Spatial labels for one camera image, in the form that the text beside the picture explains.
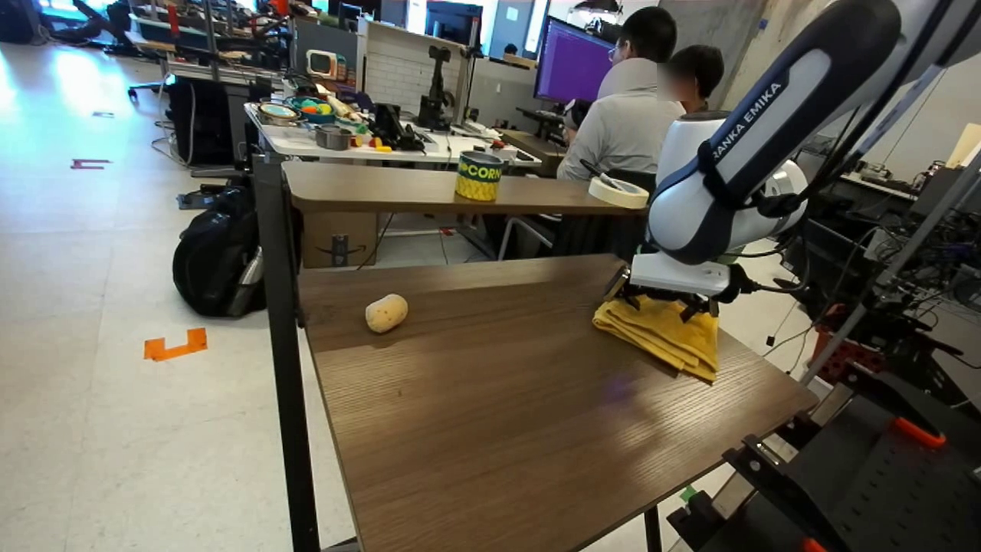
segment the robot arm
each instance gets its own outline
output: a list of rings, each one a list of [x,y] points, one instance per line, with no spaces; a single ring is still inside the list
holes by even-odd
[[[806,186],[788,157],[842,115],[891,95],[901,74],[909,82],[931,66],[976,54],[979,13],[981,0],[838,0],[800,32],[732,113],[677,121],[661,152],[648,215],[647,237],[659,252],[634,258],[631,283],[719,295],[729,269],[708,261],[800,219],[805,204],[799,200],[776,215],[760,209],[765,196],[791,191],[799,197]],[[878,131],[898,114],[891,115]]]

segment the amazon box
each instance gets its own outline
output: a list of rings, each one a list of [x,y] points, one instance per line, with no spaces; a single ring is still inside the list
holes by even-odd
[[[377,239],[378,213],[304,213],[303,266],[375,264]]]

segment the yellow towel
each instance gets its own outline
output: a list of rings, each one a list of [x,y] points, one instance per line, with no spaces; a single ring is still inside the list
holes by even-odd
[[[683,305],[644,296],[637,299],[640,310],[619,299],[602,304],[593,315],[593,326],[640,347],[679,371],[709,383],[715,381],[719,369],[718,320],[702,312],[682,322]]]

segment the man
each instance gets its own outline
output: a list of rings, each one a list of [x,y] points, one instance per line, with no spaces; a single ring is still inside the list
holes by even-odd
[[[687,113],[695,113],[708,109],[708,96],[722,82],[726,64],[721,50],[698,45],[679,50],[665,70],[674,97]]]
[[[604,171],[657,172],[668,128],[685,114],[678,102],[657,97],[657,64],[670,59],[677,35],[674,19],[662,8],[641,8],[627,18],[597,100],[579,130],[570,133],[558,178],[588,181],[584,159]]]

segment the tiled floor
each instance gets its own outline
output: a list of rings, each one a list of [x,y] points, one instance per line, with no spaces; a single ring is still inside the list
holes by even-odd
[[[171,282],[194,214],[174,197],[200,181],[150,148],[162,135],[155,96],[127,99],[128,83],[158,78],[156,66],[93,50],[0,45],[2,551],[288,548],[266,315],[202,320]],[[112,163],[76,171],[73,158]],[[475,259],[459,237],[444,244],[449,262]],[[385,240],[379,257],[444,262],[435,236]],[[758,280],[786,276],[772,258],[748,265]],[[790,307],[755,294],[725,306],[722,325],[762,353]],[[145,340],[181,340],[202,324],[208,351],[143,360]],[[792,311],[778,341],[806,324]],[[789,369],[799,345],[771,358]],[[304,369],[326,545],[353,529],[309,358]],[[695,487],[714,492],[729,473]],[[680,505],[669,499],[661,513]],[[590,550],[643,542],[634,520]]]

